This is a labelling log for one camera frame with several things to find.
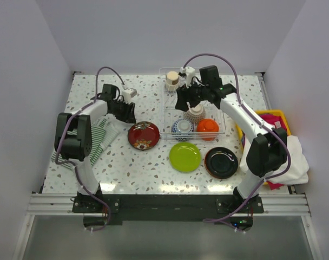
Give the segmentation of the brown patterned bowl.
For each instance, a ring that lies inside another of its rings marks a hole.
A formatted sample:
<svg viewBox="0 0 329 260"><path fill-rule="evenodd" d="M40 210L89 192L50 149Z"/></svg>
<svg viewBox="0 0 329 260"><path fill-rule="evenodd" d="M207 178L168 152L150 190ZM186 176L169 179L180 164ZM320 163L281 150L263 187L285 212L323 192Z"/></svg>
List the brown patterned bowl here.
<svg viewBox="0 0 329 260"><path fill-rule="evenodd" d="M189 108L188 111L183 113L183 118L190 121L192 124L198 125L206 117L206 111L202 104L194 108Z"/></svg>

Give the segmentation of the clear wire dish rack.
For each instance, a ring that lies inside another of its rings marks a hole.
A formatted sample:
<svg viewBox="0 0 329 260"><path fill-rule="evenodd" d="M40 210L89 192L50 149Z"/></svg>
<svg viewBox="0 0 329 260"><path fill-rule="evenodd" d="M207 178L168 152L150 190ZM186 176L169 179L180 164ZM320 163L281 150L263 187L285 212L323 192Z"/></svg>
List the clear wire dish rack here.
<svg viewBox="0 0 329 260"><path fill-rule="evenodd" d="M217 138L225 133L225 115L221 110L218 110L215 105L209 103L208 101L200 102L196 107L189 107L189 110L183 112L175 108L177 102L177 92L176 89L181 87L186 83L184 77L179 76L179 83L176 85L170 85L169 80L166 79L167 74L170 72L179 73L179 68L161 68L159 83L161 89L161 128L160 135L161 138L167 141L178 141L179 139L184 140L198 140L200 142L206 141L211 138ZM174 133L172 132L172 126L178 120L187 120L193 126L193 131L190 133ZM197 132L197 126L200 121L204 119L211 119L215 121L219 127L219 131L216 133L209 132Z"/></svg>

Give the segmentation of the blue white patterned bowl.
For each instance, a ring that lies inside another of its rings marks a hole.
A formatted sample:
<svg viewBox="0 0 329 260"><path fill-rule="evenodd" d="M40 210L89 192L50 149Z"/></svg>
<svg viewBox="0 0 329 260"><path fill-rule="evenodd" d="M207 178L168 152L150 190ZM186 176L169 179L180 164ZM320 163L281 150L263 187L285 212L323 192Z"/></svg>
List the blue white patterned bowl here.
<svg viewBox="0 0 329 260"><path fill-rule="evenodd" d="M194 132L194 125L186 119L178 119L172 124L171 132L175 140L189 141Z"/></svg>

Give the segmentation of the beige steel cup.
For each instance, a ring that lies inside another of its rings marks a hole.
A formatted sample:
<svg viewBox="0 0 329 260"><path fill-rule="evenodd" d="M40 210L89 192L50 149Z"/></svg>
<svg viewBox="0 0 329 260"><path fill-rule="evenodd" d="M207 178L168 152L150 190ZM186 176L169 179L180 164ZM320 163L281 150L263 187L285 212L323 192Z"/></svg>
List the beige steel cup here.
<svg viewBox="0 0 329 260"><path fill-rule="evenodd" d="M174 92L179 86L179 74L176 71L169 71L165 78L165 88L169 92Z"/></svg>

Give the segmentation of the orange bowl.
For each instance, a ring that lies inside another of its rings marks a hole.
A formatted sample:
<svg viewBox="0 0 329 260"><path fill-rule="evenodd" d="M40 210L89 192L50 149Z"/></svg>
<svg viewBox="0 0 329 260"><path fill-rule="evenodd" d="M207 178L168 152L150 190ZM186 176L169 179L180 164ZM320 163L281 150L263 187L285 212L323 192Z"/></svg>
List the orange bowl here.
<svg viewBox="0 0 329 260"><path fill-rule="evenodd" d="M212 141L217 137L219 125L213 119L203 119L198 123L196 132L204 141Z"/></svg>

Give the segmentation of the red floral plate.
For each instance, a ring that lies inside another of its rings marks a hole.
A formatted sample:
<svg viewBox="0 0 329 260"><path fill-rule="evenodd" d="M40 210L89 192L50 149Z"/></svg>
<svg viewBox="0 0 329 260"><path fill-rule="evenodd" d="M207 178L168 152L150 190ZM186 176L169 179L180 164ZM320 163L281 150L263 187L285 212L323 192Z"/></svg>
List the red floral plate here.
<svg viewBox="0 0 329 260"><path fill-rule="evenodd" d="M157 145L160 139L158 127L149 121L141 121L128 131L129 144L140 151L146 151Z"/></svg>

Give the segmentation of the lime green plate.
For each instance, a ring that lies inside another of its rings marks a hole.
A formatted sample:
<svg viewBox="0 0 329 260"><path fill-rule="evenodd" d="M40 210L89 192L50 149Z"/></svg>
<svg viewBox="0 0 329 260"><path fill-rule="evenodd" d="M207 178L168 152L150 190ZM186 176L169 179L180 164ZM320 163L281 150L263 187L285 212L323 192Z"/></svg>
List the lime green plate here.
<svg viewBox="0 0 329 260"><path fill-rule="evenodd" d="M200 150L190 142L179 142L169 152L171 166L179 172L195 171L201 164Z"/></svg>

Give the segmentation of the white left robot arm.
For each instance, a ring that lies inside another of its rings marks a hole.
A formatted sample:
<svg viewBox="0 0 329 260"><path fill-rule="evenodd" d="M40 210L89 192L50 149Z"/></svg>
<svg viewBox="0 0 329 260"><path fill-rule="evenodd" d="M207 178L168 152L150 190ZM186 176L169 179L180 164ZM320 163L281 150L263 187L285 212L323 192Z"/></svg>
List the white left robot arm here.
<svg viewBox="0 0 329 260"><path fill-rule="evenodd" d="M93 147L91 124L107 114L121 122L134 124L135 104L131 99L136 95L134 88L123 87L120 90L115 85L104 84L102 91L95 94L88 104L75 112L60 113L57 116L55 163L71 165L78 193L87 196L84 205L90 212L99 212L103 208L103 199L97 195L100 185L89 158Z"/></svg>

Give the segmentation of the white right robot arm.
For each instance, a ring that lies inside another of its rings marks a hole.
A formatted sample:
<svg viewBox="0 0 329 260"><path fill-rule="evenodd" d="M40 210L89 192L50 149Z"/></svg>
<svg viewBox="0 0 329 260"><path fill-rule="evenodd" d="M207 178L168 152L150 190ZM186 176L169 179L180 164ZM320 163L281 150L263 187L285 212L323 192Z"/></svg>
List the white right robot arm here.
<svg viewBox="0 0 329 260"><path fill-rule="evenodd" d="M202 101L208 101L230 116L242 129L250 143L246 157L247 173L235 188L232 200L235 211L244 213L251 206L254 197L267 179L282 165L290 166L291 156L287 148L287 132L283 128L273 128L243 101L239 86L224 84L216 66L199 70L200 81L196 82L195 69L182 67L179 75L186 82L179 87L175 108L186 112Z"/></svg>

